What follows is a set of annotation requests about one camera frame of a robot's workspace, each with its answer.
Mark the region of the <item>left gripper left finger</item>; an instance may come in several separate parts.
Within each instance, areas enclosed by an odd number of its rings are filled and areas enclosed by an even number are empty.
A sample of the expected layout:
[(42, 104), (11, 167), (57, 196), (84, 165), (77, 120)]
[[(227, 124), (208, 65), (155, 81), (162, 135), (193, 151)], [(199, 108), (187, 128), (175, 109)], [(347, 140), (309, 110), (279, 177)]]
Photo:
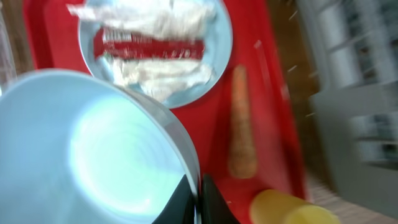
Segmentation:
[(186, 176), (183, 176), (170, 200), (153, 224), (194, 224), (195, 200)]

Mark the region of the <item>orange carrot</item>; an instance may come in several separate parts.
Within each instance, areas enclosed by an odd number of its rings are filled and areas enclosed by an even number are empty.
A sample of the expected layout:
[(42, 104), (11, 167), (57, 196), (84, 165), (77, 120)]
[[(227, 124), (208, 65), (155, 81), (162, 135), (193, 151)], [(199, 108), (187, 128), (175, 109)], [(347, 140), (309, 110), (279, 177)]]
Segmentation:
[(229, 173), (237, 179), (250, 179), (257, 171), (257, 155), (252, 136), (247, 71), (242, 65), (232, 72), (230, 125)]

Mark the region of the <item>light blue bowl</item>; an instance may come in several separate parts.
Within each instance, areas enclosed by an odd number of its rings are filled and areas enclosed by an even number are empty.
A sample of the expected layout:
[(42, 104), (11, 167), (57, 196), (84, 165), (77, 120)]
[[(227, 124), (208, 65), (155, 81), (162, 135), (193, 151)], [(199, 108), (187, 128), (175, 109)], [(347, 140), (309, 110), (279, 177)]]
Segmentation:
[(80, 72), (31, 71), (1, 95), (2, 223), (153, 223), (195, 146), (164, 105)]

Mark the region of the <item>light blue plate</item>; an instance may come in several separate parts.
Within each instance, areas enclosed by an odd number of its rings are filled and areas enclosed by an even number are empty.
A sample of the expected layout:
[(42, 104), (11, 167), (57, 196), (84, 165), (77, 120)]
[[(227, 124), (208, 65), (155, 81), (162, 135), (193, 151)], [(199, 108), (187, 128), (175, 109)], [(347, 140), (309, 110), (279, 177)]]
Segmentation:
[[(162, 104), (170, 109), (190, 104), (209, 92), (222, 77), (228, 65), (233, 48), (233, 30), (228, 10), (223, 1), (208, 0), (207, 2), (214, 5), (216, 16), (206, 27), (205, 53), (202, 62), (213, 68), (213, 78), (204, 85), (196, 85), (168, 97)], [(98, 22), (79, 22), (80, 51), (91, 75), (103, 81), (113, 82), (114, 74), (109, 62), (105, 58), (96, 60), (93, 55), (93, 38), (100, 27), (101, 24)]]

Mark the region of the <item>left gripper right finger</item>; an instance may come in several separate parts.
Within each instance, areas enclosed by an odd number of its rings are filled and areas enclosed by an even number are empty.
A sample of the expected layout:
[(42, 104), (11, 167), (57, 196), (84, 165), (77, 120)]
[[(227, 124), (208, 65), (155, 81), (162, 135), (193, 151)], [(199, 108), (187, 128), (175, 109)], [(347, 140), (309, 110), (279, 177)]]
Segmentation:
[(208, 174), (203, 176), (201, 182), (200, 203), (202, 224), (239, 224)]

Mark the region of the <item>red snack wrapper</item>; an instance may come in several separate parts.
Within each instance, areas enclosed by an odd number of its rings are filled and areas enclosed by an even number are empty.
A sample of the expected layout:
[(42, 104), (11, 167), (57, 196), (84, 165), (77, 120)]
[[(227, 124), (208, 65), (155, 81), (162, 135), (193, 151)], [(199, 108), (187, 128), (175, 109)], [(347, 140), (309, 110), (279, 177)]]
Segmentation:
[(124, 60), (194, 59), (205, 52), (203, 40), (157, 40), (149, 36), (100, 28), (93, 38), (95, 58), (110, 55)]

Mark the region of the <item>white napkin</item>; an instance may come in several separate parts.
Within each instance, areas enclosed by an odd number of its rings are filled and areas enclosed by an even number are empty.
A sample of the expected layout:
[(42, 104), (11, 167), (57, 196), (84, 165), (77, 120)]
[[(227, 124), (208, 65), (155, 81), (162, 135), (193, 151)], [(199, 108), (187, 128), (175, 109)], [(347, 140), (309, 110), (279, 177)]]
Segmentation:
[[(67, 8), (84, 22), (100, 23), (100, 28), (157, 40), (204, 41), (206, 25), (216, 16), (214, 5), (198, 1), (122, 1), (97, 6), (70, 4)], [(146, 95), (159, 102), (178, 91), (206, 84), (214, 75), (212, 67), (202, 59), (124, 60), (110, 55), (99, 58), (109, 62), (115, 84), (138, 84)]]

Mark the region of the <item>yellow plastic cup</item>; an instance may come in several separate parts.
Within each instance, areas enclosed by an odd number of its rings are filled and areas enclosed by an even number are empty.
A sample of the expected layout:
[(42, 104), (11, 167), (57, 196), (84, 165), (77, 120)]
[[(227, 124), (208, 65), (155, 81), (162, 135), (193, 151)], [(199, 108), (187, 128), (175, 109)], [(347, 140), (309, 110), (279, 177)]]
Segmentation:
[(340, 224), (329, 210), (301, 198), (264, 190), (258, 193), (249, 207), (252, 223), (259, 224)]

